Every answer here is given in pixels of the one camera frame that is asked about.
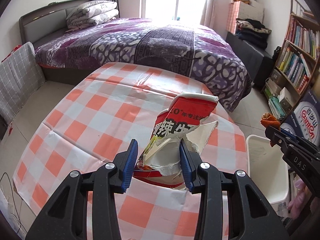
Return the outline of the right hand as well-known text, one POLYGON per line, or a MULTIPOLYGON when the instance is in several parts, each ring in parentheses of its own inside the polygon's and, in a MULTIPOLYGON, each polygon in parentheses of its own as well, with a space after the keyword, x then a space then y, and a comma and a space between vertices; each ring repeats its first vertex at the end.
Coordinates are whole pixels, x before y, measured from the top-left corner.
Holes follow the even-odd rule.
POLYGON ((297 194, 289 202, 287 209, 290 212, 291 218, 297 219, 306 205, 306 202, 309 200, 311 192, 300 178, 294 183, 294 187, 297 189, 297 194))

